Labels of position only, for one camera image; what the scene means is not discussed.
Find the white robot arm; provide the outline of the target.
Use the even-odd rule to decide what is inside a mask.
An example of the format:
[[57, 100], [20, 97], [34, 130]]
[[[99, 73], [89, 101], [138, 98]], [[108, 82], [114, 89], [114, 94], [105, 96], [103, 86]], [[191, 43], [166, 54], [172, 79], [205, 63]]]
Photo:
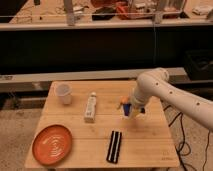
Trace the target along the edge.
[[144, 108], [149, 99], [155, 96], [213, 132], [213, 101], [178, 89], [169, 84], [168, 80], [169, 73], [164, 68], [142, 72], [130, 95], [131, 107]]

